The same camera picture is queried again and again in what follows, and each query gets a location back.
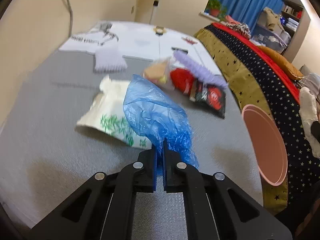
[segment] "orange pillow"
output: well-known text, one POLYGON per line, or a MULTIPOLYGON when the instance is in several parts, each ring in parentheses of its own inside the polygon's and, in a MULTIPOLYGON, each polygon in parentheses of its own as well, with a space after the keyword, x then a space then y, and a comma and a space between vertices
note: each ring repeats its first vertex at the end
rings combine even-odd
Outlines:
POLYGON ((258 47, 266 55, 268 55, 292 80, 301 80, 304 77, 304 75, 298 69, 296 69, 289 61, 287 61, 284 56, 278 52, 265 46, 258 47))

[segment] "purple fluffy toy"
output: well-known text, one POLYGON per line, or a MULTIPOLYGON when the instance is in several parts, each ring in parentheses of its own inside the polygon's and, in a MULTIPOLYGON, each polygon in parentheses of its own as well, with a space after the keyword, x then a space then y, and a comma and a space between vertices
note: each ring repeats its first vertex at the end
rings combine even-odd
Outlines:
POLYGON ((223 76, 215 75, 210 70, 208 70, 205 66, 200 65, 195 62, 191 57, 182 51, 176 50, 173 53, 176 60, 178 60, 181 64, 183 64, 190 72, 202 83, 215 85, 226 89, 228 87, 228 83, 225 81, 223 76))

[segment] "beige wall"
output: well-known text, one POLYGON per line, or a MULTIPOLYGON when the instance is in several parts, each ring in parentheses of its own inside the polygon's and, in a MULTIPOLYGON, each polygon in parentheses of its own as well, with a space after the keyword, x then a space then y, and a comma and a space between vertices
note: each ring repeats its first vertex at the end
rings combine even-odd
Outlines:
MULTIPOLYGON (((101 19, 134 20, 136 0, 70 0, 73 32, 101 19)), ((69 13, 62 0, 13 0, 0 20, 0 124, 22 81, 68 36, 69 13)))
POLYGON ((310 26, 292 63, 297 68, 305 64, 310 70, 320 74, 320 18, 309 0, 301 2, 310 17, 310 26))
POLYGON ((289 61, 293 62, 294 58, 297 56, 298 51, 300 50, 304 39, 307 35, 308 28, 310 26, 310 17, 306 10, 303 11, 302 17, 300 19, 299 26, 297 28, 296 33, 294 34, 287 50, 283 54, 283 56, 289 61))
MULTIPOLYGON (((155 24, 193 35, 210 20, 199 16, 208 0, 161 0, 155 24)), ((139 0, 136 21, 149 23, 153 0, 139 0)))

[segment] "blue plastic bag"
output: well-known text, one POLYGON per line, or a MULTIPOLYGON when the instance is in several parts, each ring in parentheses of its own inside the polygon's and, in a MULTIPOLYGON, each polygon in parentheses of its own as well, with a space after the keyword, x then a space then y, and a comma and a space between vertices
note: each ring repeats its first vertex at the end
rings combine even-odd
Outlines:
POLYGON ((160 88, 139 75, 133 75, 123 110, 131 128, 156 146, 158 159, 162 159, 163 141, 167 138, 170 150, 179 152, 183 162, 199 168, 191 150, 188 116, 160 88))

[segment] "red snack bag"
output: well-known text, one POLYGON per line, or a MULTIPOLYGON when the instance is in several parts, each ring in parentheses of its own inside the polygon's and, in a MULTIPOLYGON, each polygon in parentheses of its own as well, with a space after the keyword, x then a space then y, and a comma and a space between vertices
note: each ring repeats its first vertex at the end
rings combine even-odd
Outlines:
POLYGON ((213 113, 224 118, 226 110, 226 94, 215 85, 208 85, 195 80, 190 92, 191 101, 210 106, 213 113))
POLYGON ((182 93, 190 95, 193 81, 195 78, 190 71, 182 68, 177 68, 170 72, 170 77, 173 85, 182 93))

